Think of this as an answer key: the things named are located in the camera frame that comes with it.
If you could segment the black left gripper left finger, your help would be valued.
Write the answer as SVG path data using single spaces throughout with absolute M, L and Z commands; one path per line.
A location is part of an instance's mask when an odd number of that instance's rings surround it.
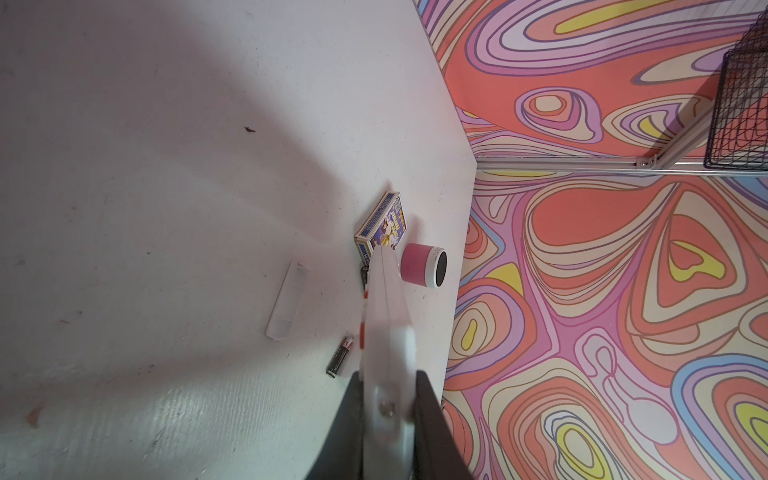
M 307 480 L 363 478 L 364 392 L 355 372 Z

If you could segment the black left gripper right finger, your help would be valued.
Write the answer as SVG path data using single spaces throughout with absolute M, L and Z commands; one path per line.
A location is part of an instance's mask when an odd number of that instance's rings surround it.
M 414 479 L 471 480 L 428 375 L 416 372 Z

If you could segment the black gold AAA battery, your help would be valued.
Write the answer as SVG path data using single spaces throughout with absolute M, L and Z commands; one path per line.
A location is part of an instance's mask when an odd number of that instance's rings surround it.
M 326 374 L 331 378 L 336 378 L 339 375 L 348 355 L 350 354 L 354 346 L 354 337 L 345 336 L 336 351 L 334 352 L 331 360 L 326 367 Z

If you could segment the white remote with coloured buttons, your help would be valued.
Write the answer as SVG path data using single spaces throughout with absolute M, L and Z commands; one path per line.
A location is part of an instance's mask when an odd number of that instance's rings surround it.
M 414 457 L 416 338 L 395 252 L 374 250 L 365 302 L 363 382 L 365 479 L 409 479 Z

